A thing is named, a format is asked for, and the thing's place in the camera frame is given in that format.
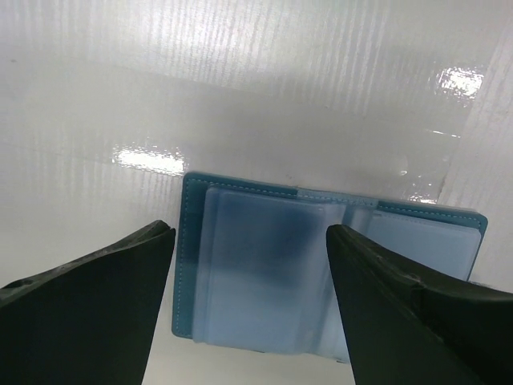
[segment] blue leather wallet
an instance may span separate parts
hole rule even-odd
[[[182,191],[173,334],[349,362],[326,253],[325,232],[333,224],[467,280],[487,219],[437,205],[190,172]]]

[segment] stitched seam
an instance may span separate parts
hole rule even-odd
[[[263,190],[263,189],[259,189],[259,188],[250,188],[250,187],[242,187],[242,186],[236,186],[234,184],[225,184],[225,183],[218,183],[218,182],[208,182],[207,180],[202,180],[202,179],[189,179],[187,180],[187,183],[185,184],[185,205],[184,205],[184,210],[185,210],[185,213],[184,213],[184,224],[183,226],[180,226],[180,237],[181,237],[181,247],[180,247],[180,252],[181,252],[181,255],[180,255],[180,260],[179,260],[179,275],[178,275],[178,296],[177,296],[177,301],[178,303],[176,304],[176,331],[178,331],[178,333],[181,333],[180,331],[180,303],[181,303],[181,294],[182,294],[182,274],[183,274],[183,267],[184,267],[184,250],[185,250],[185,240],[186,240],[186,230],[187,230],[187,216],[188,216],[188,199],[189,199],[189,182],[191,181],[195,181],[195,182],[201,182],[201,183],[209,183],[211,185],[215,185],[215,186],[225,186],[225,187],[232,187],[232,188],[237,188],[237,189],[241,189],[241,190],[247,190],[247,191],[254,191],[254,192],[259,192],[259,193],[268,193],[268,194],[273,194],[273,195],[282,195],[282,196],[288,196],[288,197],[301,197],[301,198],[309,198],[309,199],[314,199],[314,200],[320,200],[320,201],[327,201],[327,200],[330,200],[330,201],[337,201],[337,202],[342,202],[342,203],[348,203],[348,204],[351,204],[351,203],[358,203],[358,204],[362,204],[361,202],[358,202],[358,201],[351,201],[351,200],[347,200],[347,199],[340,199],[340,198],[330,198],[330,197],[313,197],[313,196],[310,196],[310,195],[302,195],[302,194],[297,194],[297,195],[294,195],[294,194],[289,194],[289,193],[286,193],[286,192],[273,192],[273,191],[269,191],[269,190]],[[368,203],[365,203],[363,202],[363,205],[365,206],[373,206],[371,204],[368,204]],[[422,211],[422,210],[412,210],[412,209],[398,209],[398,208],[395,208],[395,207],[390,207],[390,206],[378,206],[377,209],[390,209],[390,210],[394,210],[394,211],[403,211],[403,212],[408,212],[408,213],[421,213],[421,214],[428,214],[428,215],[438,215],[440,217],[452,217],[452,218],[460,218],[460,219],[468,219],[468,220],[471,220],[471,221],[476,221],[477,224],[478,224],[478,229],[481,228],[481,221],[475,219],[475,218],[470,218],[470,217],[462,217],[462,216],[459,216],[459,215],[453,215],[453,214],[444,214],[444,213],[429,213],[427,211]],[[185,337],[192,337],[190,334],[186,334]]]

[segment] black object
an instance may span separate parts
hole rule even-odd
[[[326,238],[357,385],[513,381],[513,294],[448,277],[347,226]]]
[[[174,242],[156,221],[0,289],[0,383],[140,384]]]

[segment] folded wallet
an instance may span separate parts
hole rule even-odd
[[[466,281],[487,219],[437,205],[190,172],[182,191],[173,334],[349,362],[326,252],[326,230],[335,224]]]

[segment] card holder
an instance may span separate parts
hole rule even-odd
[[[173,333],[196,342],[349,362],[325,246],[346,224],[468,279],[486,218],[453,209],[221,176],[184,180]]]

